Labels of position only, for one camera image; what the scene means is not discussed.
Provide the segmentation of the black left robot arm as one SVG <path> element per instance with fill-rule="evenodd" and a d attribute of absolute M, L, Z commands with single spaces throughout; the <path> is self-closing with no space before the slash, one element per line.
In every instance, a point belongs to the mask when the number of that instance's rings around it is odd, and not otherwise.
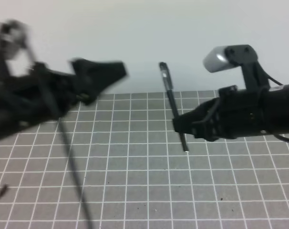
<path fill-rule="evenodd" d="M 93 104 L 109 86 L 127 76 L 125 64 L 72 62 L 73 74 L 36 63 L 28 75 L 0 82 L 0 140 L 65 116 L 77 103 Z"/>

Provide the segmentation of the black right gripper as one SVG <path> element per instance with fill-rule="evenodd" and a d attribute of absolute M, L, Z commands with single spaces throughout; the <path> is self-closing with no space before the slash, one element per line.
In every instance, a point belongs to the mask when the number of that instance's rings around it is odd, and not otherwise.
<path fill-rule="evenodd" d="M 258 136 L 266 133 L 262 95 L 266 88 L 238 90 L 234 86 L 219 90 L 219 97 L 173 118 L 174 131 L 207 141 L 220 138 Z"/>

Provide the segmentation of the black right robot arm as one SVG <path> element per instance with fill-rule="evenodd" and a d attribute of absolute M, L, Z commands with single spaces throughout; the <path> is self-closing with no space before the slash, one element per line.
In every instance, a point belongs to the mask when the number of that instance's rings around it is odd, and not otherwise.
<path fill-rule="evenodd" d="M 255 91 L 221 88 L 217 98 L 173 118 L 173 127 L 210 142 L 289 134 L 289 85 Z"/>

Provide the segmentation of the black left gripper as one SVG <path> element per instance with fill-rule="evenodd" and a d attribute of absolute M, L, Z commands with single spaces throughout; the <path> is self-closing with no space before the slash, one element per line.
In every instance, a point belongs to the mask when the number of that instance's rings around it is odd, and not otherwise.
<path fill-rule="evenodd" d="M 52 71 L 42 62 L 21 77 L 20 119 L 58 119 L 76 103 L 95 102 L 111 85 L 127 76 L 122 61 L 71 62 L 74 74 Z"/>

